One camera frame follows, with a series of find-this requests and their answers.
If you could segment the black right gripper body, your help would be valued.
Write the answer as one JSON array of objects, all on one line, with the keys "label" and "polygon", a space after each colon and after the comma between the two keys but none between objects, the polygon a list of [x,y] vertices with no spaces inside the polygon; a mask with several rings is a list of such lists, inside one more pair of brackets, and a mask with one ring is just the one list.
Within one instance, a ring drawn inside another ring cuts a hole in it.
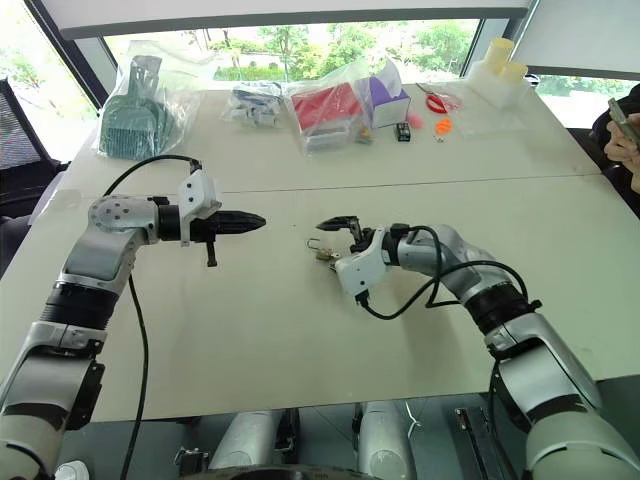
[{"label": "black right gripper body", "polygon": [[364,252],[373,243],[375,229],[362,228],[356,216],[352,216],[348,220],[348,229],[353,237],[353,243],[349,247],[351,254]]}]

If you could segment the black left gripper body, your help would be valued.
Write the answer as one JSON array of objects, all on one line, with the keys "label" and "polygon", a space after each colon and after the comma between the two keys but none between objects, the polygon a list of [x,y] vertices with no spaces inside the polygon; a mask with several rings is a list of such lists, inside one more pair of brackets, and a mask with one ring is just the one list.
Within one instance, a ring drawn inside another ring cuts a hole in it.
[{"label": "black left gripper body", "polygon": [[189,240],[195,243],[203,243],[206,246],[207,266],[217,267],[215,242],[220,226],[218,214],[213,214],[206,219],[194,219],[189,226]]}]

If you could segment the bystander hand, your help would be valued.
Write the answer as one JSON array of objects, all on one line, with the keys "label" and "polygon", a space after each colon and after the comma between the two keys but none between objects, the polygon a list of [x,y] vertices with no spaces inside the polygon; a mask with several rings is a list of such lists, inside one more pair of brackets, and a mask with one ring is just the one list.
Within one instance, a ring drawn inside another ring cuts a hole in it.
[{"label": "bystander hand", "polygon": [[607,111],[609,121],[606,131],[609,140],[604,146],[605,155],[614,162],[619,162],[631,173],[631,190],[639,193],[639,146],[629,138],[615,123],[612,114]]}]

